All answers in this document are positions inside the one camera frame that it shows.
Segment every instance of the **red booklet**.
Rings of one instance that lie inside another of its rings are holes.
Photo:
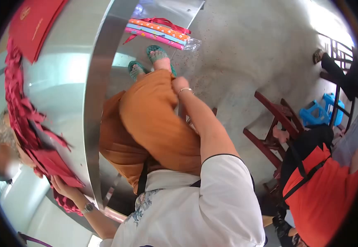
[[[9,35],[22,55],[37,61],[55,19],[69,0],[25,0],[13,16]]]

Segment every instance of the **silver bracelet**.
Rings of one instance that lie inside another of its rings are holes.
[[[184,88],[182,88],[182,89],[178,92],[178,96],[179,96],[179,94],[180,94],[180,92],[181,92],[182,90],[189,90],[189,91],[192,91],[193,94],[194,94],[194,91],[193,91],[191,88],[189,88],[189,87],[184,87]]]

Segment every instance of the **watch face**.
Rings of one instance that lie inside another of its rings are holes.
[[[94,207],[92,206],[92,204],[87,204],[87,205],[86,205],[85,210],[86,210],[87,212],[90,212],[90,211],[92,211],[93,209],[94,209]]]

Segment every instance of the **blue plastic stool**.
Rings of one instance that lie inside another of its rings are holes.
[[[333,106],[334,106],[335,99],[336,99],[336,97],[333,93],[323,95],[323,100],[326,102],[325,111],[329,115],[329,119],[331,119],[331,115],[333,114]],[[342,101],[338,100],[338,105],[341,106],[343,109],[345,109],[345,105]],[[337,110],[337,115],[336,115],[336,119],[334,121],[334,126],[337,126],[341,123],[343,115],[344,115],[344,113],[341,110]]]
[[[308,109],[301,108],[300,109],[300,117],[303,120],[304,126],[307,125],[321,125],[321,124],[329,124],[329,115],[327,114],[327,111],[318,104],[316,100],[313,101],[314,105],[311,106]],[[312,112],[316,109],[319,110],[318,117],[314,117],[312,115]]]

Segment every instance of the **red ribbon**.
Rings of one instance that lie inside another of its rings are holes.
[[[165,25],[167,27],[170,27],[172,30],[181,32],[182,34],[191,34],[191,31],[188,29],[185,29],[183,27],[179,27],[175,24],[173,24],[172,22],[170,22],[169,20],[165,19],[165,18],[144,18],[144,19],[139,19],[140,21],[145,21],[145,22],[150,22],[150,23],[158,23],[158,24],[162,24]],[[127,38],[127,40],[123,43],[128,43],[131,40],[133,40],[137,35],[136,34],[132,34],[129,38]]]

